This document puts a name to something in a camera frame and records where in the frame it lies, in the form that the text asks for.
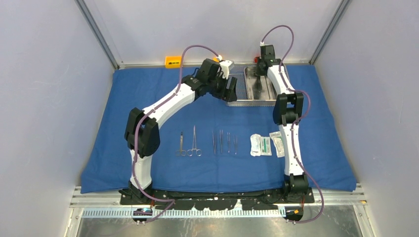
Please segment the wire mesh steel tray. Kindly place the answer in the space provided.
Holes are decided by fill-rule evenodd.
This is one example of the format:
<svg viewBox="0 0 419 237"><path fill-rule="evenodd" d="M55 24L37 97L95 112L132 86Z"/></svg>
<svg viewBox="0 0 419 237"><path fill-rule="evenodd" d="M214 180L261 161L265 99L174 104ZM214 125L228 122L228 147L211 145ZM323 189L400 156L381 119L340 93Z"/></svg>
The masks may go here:
<svg viewBox="0 0 419 237"><path fill-rule="evenodd" d="M237 101L227 102L227 106L230 107L274 107L276 100L273 101L263 101L263 100L250 100L247 97L247 90L245 84L244 68L256 66L255 64L238 64L233 70L230 71L230 76L237 78L236 84L236 94ZM277 95L282 93L289 93L287 89L290 85L289 78L285 73L284 66L273 66L268 70L268 75L266 76L273 84Z"/></svg>

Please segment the blunt steel tweezers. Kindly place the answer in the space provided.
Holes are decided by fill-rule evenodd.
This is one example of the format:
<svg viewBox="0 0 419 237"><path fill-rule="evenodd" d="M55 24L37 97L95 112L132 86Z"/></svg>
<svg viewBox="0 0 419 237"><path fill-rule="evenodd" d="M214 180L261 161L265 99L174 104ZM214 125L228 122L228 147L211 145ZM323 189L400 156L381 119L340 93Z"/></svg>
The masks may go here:
<svg viewBox="0 0 419 237"><path fill-rule="evenodd" d="M219 149L220 149L220 154L222 154L223 152L223 130L220 129L219 131Z"/></svg>

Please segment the thin steel tweezers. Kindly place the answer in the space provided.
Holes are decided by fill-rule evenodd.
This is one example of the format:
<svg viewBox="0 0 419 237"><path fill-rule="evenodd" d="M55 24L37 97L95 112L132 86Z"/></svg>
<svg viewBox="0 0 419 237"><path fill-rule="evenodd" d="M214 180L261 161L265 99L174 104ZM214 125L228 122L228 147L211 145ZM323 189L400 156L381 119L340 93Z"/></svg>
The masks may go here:
<svg viewBox="0 0 419 237"><path fill-rule="evenodd" d="M231 148L231 136L230 136L230 132L227 133L227 147L228 147L228 153L230 153L230 148Z"/></svg>

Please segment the white gauze roll packet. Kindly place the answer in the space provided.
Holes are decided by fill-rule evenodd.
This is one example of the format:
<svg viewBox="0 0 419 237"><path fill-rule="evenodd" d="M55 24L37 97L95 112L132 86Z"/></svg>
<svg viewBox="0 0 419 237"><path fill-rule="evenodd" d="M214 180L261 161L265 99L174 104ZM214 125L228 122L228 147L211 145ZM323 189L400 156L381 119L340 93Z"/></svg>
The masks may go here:
<svg viewBox="0 0 419 237"><path fill-rule="evenodd" d="M259 134L252 134L250 136L250 141L251 141L250 155L253 157L261 156L260 139L261 139L261 136Z"/></svg>

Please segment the steel forceps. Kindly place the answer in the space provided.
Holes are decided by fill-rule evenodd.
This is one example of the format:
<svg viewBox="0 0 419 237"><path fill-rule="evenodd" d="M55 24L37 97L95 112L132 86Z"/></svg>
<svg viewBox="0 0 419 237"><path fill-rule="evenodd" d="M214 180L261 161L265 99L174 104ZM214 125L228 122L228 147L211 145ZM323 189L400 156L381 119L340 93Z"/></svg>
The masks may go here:
<svg viewBox="0 0 419 237"><path fill-rule="evenodd" d="M212 131L212 144L213 144L213 153L214 155L217 154L217 138L216 138L216 133L213 130Z"/></svg>

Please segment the pointed steel tweezers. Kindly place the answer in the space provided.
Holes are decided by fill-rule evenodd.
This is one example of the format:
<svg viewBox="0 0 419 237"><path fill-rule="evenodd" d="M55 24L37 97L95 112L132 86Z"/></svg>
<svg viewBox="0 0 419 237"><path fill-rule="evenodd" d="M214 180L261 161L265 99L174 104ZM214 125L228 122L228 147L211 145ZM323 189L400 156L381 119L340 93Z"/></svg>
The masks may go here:
<svg viewBox="0 0 419 237"><path fill-rule="evenodd" d="M233 144L234 144L234 153L237 154L237 151L238 151L238 138L237 138L236 135L233 137Z"/></svg>

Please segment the blue surgical wrap cloth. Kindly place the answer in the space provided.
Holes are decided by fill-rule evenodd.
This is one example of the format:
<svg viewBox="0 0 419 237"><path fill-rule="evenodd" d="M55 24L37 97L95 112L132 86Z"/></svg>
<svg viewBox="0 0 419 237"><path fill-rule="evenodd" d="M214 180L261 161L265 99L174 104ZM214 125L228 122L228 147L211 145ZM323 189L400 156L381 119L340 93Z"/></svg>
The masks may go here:
<svg viewBox="0 0 419 237"><path fill-rule="evenodd" d="M316 69L310 65L287 65L294 88L306 91L310 103L299 127L302 163L311 175L310 186L353 191L357 181L344 154L334 118L323 94ZM131 177L131 154L124 138L129 112L152 105L178 83L176 69L131 68L115 71L113 85L89 161L81 175L81 192L119 190ZM252 157L250 136L269 135L278 130L272 107L229 107L207 94L182 108L160 129L161 144L153 154L152 186L181 192L248 192L282 186L285 160L275 154ZM180 133L183 149L192 148L196 126L200 157L176 156ZM223 152L219 131L223 130ZM217 138L213 153L212 131ZM231 148L228 153L227 133ZM234 153L233 137L238 138Z"/></svg>

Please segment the green white sterile packet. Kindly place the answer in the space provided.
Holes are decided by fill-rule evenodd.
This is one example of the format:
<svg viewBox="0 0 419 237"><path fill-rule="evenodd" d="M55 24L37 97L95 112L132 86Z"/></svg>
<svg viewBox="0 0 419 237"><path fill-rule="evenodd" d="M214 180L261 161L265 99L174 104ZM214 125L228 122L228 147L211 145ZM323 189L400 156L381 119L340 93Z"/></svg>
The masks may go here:
<svg viewBox="0 0 419 237"><path fill-rule="evenodd" d="M259 140L260 143L260 153L262 156L271 156L271 139L270 137L261 137Z"/></svg>

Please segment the steel hemostat ring handles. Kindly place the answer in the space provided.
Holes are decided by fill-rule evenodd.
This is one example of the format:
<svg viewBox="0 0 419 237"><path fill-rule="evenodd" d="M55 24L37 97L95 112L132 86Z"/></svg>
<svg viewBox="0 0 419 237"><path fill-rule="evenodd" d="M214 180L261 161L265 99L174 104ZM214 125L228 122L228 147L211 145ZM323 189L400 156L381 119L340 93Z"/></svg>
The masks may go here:
<svg viewBox="0 0 419 237"><path fill-rule="evenodd" d="M187 155L190 157L193 155L200 157L202 155L202 150L197 148L196 126L193 127L192 148L187 150Z"/></svg>

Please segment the steel scalpel handle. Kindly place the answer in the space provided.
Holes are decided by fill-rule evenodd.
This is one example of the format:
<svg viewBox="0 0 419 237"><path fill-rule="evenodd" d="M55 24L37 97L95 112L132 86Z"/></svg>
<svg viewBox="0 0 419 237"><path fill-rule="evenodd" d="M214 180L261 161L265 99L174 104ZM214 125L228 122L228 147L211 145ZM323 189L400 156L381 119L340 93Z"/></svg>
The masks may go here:
<svg viewBox="0 0 419 237"><path fill-rule="evenodd" d="M262 91L262 83L261 83L260 76L256 77L256 88L257 88L258 93Z"/></svg>

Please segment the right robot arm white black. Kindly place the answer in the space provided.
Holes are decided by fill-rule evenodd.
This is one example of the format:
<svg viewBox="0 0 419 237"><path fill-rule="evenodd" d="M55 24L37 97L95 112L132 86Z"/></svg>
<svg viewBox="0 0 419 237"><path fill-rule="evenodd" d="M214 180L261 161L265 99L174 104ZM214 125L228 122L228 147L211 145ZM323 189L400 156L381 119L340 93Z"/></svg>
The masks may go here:
<svg viewBox="0 0 419 237"><path fill-rule="evenodd" d="M298 123L302 116L303 94L296 92L285 74L282 61L275 56L271 44L260 46L260 56L256 61L256 76L270 80L277 93L273 121L279 127L284 146L285 171L282 196L287 202L296 202L307 194L308 181L303 165L298 141Z"/></svg>

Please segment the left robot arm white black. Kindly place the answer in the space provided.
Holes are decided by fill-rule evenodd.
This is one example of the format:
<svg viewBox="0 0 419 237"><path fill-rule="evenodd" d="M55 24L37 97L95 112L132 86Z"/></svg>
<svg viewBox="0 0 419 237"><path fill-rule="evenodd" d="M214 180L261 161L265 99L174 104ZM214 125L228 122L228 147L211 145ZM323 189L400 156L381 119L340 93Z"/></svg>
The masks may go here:
<svg viewBox="0 0 419 237"><path fill-rule="evenodd" d="M207 93L226 102L237 100L237 79L229 78L233 68L231 60L205 59L192 75L184 76L159 101L129 112L124 138L131 153L131 178L126 196L139 204L151 200L152 192L148 187L152 183L152 156L161 142L159 129L171 116Z"/></svg>

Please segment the yellow toy block large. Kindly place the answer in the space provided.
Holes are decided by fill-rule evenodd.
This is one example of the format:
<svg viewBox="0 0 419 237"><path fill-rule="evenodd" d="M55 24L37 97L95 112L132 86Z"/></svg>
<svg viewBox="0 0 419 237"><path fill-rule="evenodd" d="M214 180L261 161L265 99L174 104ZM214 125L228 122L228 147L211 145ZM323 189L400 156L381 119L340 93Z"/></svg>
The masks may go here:
<svg viewBox="0 0 419 237"><path fill-rule="evenodd" d="M166 56L165 57L165 68L175 69L179 68L181 64L181 56Z"/></svg>

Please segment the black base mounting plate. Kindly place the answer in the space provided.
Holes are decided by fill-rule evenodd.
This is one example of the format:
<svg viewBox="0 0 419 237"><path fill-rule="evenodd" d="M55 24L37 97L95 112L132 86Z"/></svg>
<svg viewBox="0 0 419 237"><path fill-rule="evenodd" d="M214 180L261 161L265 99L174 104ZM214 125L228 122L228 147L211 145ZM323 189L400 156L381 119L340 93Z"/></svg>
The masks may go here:
<svg viewBox="0 0 419 237"><path fill-rule="evenodd" d="M281 188L268 189L244 193L199 193L199 192L175 192L158 189L146 189L146 193L153 199L145 196L139 190L125 188L119 190L121 194L121 205L148 205L157 210L164 210L172 201L174 204L170 210L191 210L199 211L208 208L215 210L232 210L240 204L243 210L273 210L277 204L290 204L300 207L301 203L314 203L312 190L308 194L285 195Z"/></svg>

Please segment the aluminium frame rail right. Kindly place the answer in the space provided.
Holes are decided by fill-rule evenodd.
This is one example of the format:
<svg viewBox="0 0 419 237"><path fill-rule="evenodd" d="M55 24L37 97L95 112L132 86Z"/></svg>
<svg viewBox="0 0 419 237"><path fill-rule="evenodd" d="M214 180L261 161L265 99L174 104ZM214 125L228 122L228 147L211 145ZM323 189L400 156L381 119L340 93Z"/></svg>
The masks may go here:
<svg viewBox="0 0 419 237"><path fill-rule="evenodd" d="M326 46L328 40L330 39L331 35L333 34L333 32L335 31L336 27L338 26L340 20L342 19L342 17L344 16L347 8L349 7L349 5L351 4L352 0L341 0L339 2L339 5L334 13L334 15L332 16L325 32L323 33L312 57L309 60L309 64L310 65L314 65L315 62L317 61L317 59L319 58L320 54L322 53L324 47Z"/></svg>

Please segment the aluminium frame post left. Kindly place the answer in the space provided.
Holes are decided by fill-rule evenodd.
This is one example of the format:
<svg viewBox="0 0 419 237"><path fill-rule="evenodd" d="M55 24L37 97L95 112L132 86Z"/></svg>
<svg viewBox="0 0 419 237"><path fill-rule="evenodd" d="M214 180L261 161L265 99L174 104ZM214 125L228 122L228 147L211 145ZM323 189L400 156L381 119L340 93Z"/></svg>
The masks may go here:
<svg viewBox="0 0 419 237"><path fill-rule="evenodd" d="M121 63L118 63L115 56L111 52L111 49L108 43L105 40L97 22L95 21L91 11L89 10L86 2L84 0L75 0L80 12L82 13L83 17L85 18L88 26L90 27L93 35L95 36L96 40L98 41L100 47L102 48L103 52L105 53L107 59L111 63L112 67L115 70L119 70L121 68Z"/></svg>

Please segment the aluminium front rail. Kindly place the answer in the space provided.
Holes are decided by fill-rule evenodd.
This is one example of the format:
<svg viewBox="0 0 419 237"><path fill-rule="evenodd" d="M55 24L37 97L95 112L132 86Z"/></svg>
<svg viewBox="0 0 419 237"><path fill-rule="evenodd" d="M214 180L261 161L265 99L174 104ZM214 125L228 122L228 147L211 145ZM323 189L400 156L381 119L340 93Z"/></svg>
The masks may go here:
<svg viewBox="0 0 419 237"><path fill-rule="evenodd" d="M323 190L319 194L318 190L313 190L314 203L301 203L300 207L290 204L277 204L273 210L243 210L237 204L232 210L211 211L205 208L199 211L195 208L191 210L170 210L170 205L164 210L157 210L148 205L121 205L121 194L118 191L103 193L82 194L81 188L76 187L70 202L71 208L80 208L82 217L87 218L239 218L239 217L285 217L294 211L315 216L321 207L327 206L364 206L367 201L360 184L352 192Z"/></svg>

